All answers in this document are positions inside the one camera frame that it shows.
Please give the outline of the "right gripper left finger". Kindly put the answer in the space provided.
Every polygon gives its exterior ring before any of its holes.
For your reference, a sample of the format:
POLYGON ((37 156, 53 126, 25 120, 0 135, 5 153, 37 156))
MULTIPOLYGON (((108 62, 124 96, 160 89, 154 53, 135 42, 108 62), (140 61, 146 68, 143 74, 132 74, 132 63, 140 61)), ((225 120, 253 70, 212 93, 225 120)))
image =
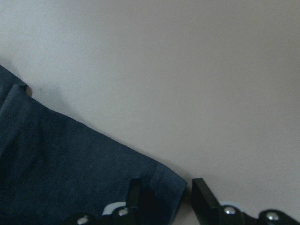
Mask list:
POLYGON ((126 200, 126 209, 128 211, 139 209, 141 190, 142 190, 141 179, 132 179, 129 184, 127 200, 126 200))

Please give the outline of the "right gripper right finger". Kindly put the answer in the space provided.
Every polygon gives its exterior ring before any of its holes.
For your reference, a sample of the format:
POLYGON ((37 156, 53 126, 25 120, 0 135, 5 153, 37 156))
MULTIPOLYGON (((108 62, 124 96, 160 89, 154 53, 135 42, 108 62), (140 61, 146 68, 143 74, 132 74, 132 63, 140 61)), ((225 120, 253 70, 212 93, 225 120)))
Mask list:
POLYGON ((192 179, 191 203, 201 225, 218 225, 221 205, 203 178, 192 179))

